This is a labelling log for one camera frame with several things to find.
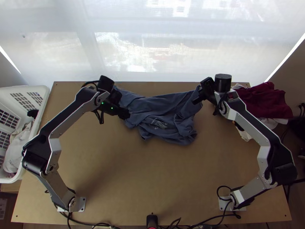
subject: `window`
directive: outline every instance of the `window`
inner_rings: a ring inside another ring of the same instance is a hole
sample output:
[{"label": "window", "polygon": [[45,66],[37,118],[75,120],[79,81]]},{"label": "window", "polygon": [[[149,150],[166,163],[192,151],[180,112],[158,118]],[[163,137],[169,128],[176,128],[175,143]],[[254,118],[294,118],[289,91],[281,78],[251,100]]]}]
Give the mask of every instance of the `window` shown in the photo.
[{"label": "window", "polygon": [[226,1],[220,1],[219,6],[222,8],[226,7]]},{"label": "window", "polygon": [[184,7],[183,6],[177,7],[177,12],[183,13],[184,12]]}]

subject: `white laundry basket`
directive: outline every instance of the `white laundry basket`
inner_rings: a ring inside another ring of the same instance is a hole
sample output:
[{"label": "white laundry basket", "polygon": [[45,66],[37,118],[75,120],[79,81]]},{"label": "white laundry basket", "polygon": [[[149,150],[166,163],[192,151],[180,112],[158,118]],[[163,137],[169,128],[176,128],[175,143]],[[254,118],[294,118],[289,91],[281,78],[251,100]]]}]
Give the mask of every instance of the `white laundry basket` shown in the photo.
[{"label": "white laundry basket", "polygon": [[0,183],[13,183],[21,179],[24,172],[21,163],[16,175],[12,178],[8,178],[8,173],[2,168],[5,152],[10,143],[10,134],[18,127],[33,120],[27,116],[28,111],[38,109],[39,112],[29,138],[31,139],[37,134],[49,94],[50,89],[46,86],[0,88]]}]

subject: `fabric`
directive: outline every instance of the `fabric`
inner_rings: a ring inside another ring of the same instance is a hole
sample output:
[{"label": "fabric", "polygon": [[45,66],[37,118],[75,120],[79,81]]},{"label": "fabric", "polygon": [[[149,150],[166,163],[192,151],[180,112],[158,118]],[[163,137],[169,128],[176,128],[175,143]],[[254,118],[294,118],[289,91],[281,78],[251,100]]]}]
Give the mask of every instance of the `fabric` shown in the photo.
[{"label": "fabric", "polygon": [[22,147],[29,140],[33,124],[34,121],[31,121],[30,123],[25,124],[22,128],[17,129],[11,134],[10,145],[6,150],[3,162],[3,169],[7,173],[17,172],[22,159]]},{"label": "fabric", "polygon": [[235,89],[247,110],[257,118],[292,118],[292,110],[285,102],[285,92],[275,90],[272,82],[255,87]]},{"label": "fabric", "polygon": [[201,109],[202,103],[193,105],[192,100],[198,97],[196,90],[174,94],[144,97],[119,89],[122,93],[119,102],[130,112],[125,120],[128,128],[138,127],[141,137],[147,140],[157,136],[167,142],[188,145],[197,135],[194,128],[194,115]]}]

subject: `maroon cloth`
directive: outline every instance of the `maroon cloth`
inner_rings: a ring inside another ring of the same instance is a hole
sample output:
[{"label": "maroon cloth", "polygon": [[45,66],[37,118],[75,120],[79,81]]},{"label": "maroon cloth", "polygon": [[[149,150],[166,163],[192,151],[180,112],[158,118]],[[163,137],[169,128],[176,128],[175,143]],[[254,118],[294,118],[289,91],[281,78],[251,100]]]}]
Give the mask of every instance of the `maroon cloth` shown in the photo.
[{"label": "maroon cloth", "polygon": [[292,118],[292,110],[285,102],[285,92],[274,90],[272,82],[255,87],[235,89],[247,110],[257,118]]}]

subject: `wall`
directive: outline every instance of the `wall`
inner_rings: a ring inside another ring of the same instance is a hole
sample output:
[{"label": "wall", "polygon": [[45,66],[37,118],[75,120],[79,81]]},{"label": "wall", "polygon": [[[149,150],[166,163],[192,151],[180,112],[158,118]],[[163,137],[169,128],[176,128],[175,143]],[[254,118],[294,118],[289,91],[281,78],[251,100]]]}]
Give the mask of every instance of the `wall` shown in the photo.
[{"label": "wall", "polygon": [[0,52],[0,87],[16,85],[27,85],[27,82]]},{"label": "wall", "polygon": [[305,102],[304,39],[269,81],[274,83],[275,89],[286,92],[286,103],[291,107],[294,116],[298,116],[300,114],[298,105]]}]

